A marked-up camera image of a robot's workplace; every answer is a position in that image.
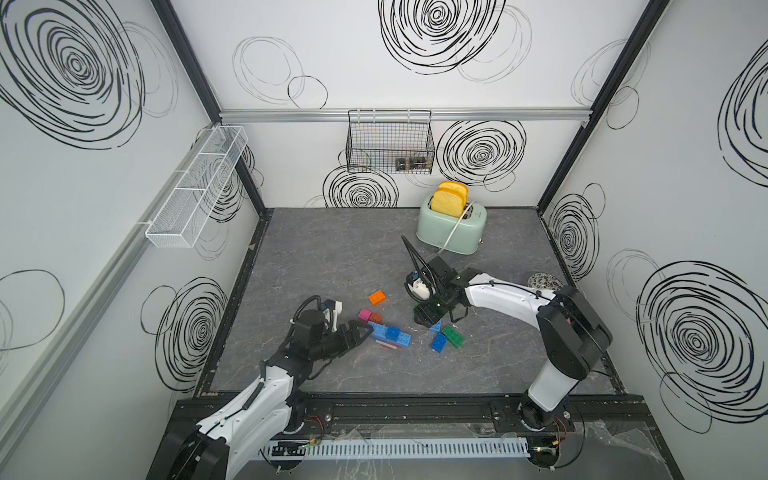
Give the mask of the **small dark blue brick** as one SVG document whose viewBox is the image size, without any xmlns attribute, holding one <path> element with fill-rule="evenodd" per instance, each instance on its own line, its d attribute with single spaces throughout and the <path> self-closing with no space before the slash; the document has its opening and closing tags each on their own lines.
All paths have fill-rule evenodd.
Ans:
<svg viewBox="0 0 768 480">
<path fill-rule="evenodd" d="M 400 334 L 401 331 L 396 327 L 388 327 L 386 330 L 386 338 L 392 342 L 397 342 Z"/>
</svg>

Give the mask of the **red rectangular brick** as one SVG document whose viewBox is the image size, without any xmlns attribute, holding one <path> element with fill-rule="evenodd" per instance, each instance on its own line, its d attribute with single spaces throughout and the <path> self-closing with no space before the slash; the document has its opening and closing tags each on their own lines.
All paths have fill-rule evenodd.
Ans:
<svg viewBox="0 0 768 480">
<path fill-rule="evenodd" d="M 390 342 L 386 342 L 386 341 L 382 341 L 382 340 L 376 340 L 376 339 L 375 339 L 375 342 L 377 344 L 385 347 L 385 348 L 389 348 L 389 349 L 393 349 L 393 350 L 401 350 L 402 349 L 401 346 L 393 344 L 393 343 L 390 343 Z"/>
</svg>

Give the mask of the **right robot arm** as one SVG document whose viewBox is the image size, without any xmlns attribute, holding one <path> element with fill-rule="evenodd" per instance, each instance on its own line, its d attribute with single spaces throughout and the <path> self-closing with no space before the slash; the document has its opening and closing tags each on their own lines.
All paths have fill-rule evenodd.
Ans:
<svg viewBox="0 0 768 480">
<path fill-rule="evenodd" d="M 414 270 L 404 288 L 416 302 L 414 321 L 432 327 L 448 318 L 453 324 L 472 308 L 523 321 L 538 330 L 547 360 L 525 391 L 518 415 L 531 430 L 551 424 L 555 411 L 607 353 L 612 333 L 581 291 L 564 286 L 535 289 L 503 281 L 474 268 L 459 272 L 441 257 L 425 260 L 401 237 Z"/>
</svg>

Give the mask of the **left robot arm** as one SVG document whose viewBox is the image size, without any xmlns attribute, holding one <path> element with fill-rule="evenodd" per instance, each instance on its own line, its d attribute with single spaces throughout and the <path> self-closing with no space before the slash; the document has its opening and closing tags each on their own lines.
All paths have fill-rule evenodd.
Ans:
<svg viewBox="0 0 768 480">
<path fill-rule="evenodd" d="M 257 379 L 207 417 L 170 428 L 146 477 L 234 478 L 273 437 L 301 429 L 298 391 L 312 376 L 314 364 L 345 355 L 373 331 L 357 319 L 334 326 L 322 308 L 294 315 L 277 351 L 260 363 Z"/>
</svg>

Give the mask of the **light blue long brick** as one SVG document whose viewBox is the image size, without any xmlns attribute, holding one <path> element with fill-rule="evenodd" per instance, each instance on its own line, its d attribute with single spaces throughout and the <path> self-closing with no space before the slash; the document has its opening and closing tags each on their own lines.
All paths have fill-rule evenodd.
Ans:
<svg viewBox="0 0 768 480">
<path fill-rule="evenodd" d="M 392 341 L 389 341 L 386 338 L 386 330 L 387 330 L 388 327 L 391 327 L 391 326 L 384 326 L 384 325 L 379 325 L 379 324 L 376 324 L 376 323 L 370 323 L 370 324 L 374 328 L 374 332 L 371 335 L 371 337 L 373 339 L 390 342 L 390 343 L 399 345 L 402 348 L 408 348 L 410 346 L 411 336 L 409 334 L 403 332 L 399 328 L 398 329 L 401 331 L 400 337 L 399 337 L 397 342 L 392 342 Z"/>
</svg>

